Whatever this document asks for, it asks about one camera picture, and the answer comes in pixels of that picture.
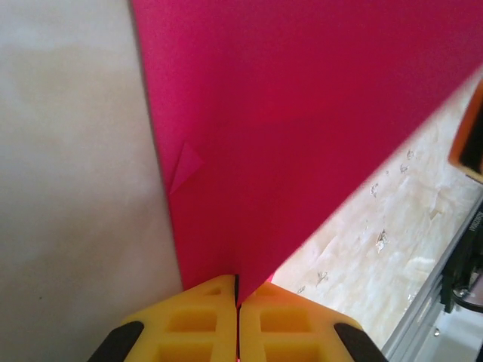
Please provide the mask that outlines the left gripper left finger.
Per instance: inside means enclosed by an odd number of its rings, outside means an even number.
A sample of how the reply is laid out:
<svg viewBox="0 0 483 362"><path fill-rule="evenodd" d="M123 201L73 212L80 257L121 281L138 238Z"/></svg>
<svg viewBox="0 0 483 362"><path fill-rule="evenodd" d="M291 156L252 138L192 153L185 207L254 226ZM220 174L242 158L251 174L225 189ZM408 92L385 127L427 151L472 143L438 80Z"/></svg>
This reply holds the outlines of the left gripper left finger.
<svg viewBox="0 0 483 362"><path fill-rule="evenodd" d="M89 360L238 360L237 282L222 275L127 316Z"/></svg>

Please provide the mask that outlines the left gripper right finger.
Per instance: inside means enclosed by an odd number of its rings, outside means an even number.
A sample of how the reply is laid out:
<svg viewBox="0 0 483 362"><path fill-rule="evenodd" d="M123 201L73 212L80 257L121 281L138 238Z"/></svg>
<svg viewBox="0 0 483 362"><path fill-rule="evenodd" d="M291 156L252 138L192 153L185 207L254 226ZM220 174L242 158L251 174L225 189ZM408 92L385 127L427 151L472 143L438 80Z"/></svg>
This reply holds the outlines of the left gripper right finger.
<svg viewBox="0 0 483 362"><path fill-rule="evenodd" d="M239 310L241 361L384 361L361 325L270 282Z"/></svg>

